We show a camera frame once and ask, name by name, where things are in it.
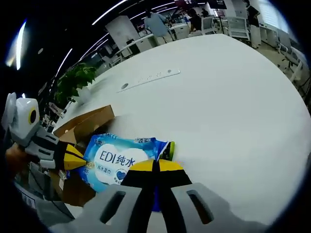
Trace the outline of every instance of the potted plant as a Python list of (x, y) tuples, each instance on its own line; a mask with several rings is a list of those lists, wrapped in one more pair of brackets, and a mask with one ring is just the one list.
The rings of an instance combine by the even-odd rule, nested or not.
[(76, 102), (78, 99), (83, 103), (82, 95), (85, 95), (85, 92), (89, 93), (86, 86), (95, 80), (95, 70), (94, 67), (88, 67), (85, 63), (67, 70), (57, 82), (57, 92), (54, 97), (59, 105), (66, 106), (69, 101)]

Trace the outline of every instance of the black cable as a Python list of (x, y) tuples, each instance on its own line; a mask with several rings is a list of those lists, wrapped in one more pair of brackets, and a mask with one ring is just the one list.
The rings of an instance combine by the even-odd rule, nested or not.
[[(33, 172), (29, 169), (29, 172), (31, 173), (31, 175), (33, 176), (36, 184), (38, 185), (38, 187), (43, 191), (43, 188), (41, 187), (41, 185), (39, 184), (39, 182), (37, 181), (37, 179), (35, 178), (35, 175), (33, 174)], [(62, 212), (64, 215), (66, 215), (67, 217), (71, 218), (71, 219), (75, 219), (74, 217), (66, 214), (64, 211), (62, 211), (55, 203), (53, 200), (51, 200), (51, 202), (53, 203), (53, 205), (60, 211)]]

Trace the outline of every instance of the blue wet wipes package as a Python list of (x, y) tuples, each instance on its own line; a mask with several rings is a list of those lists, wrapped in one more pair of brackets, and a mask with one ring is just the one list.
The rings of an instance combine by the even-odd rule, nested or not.
[(110, 133), (94, 135), (83, 157), (87, 164), (78, 172), (91, 188), (102, 192), (109, 184), (121, 184), (132, 165), (157, 160), (166, 145), (155, 138), (131, 140)]

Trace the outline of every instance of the cardboard box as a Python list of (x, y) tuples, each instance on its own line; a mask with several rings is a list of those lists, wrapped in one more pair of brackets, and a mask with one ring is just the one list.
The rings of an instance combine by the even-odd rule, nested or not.
[[(106, 125), (114, 117), (109, 105), (75, 117), (55, 130), (54, 135), (61, 141), (78, 143), (76, 148), (84, 153), (90, 137), (94, 134), (104, 133)], [(71, 171), (69, 179), (64, 179), (59, 174), (60, 172), (57, 170), (50, 171), (53, 187), (63, 202), (74, 206), (84, 206), (95, 196), (95, 191), (80, 179), (78, 173)]]

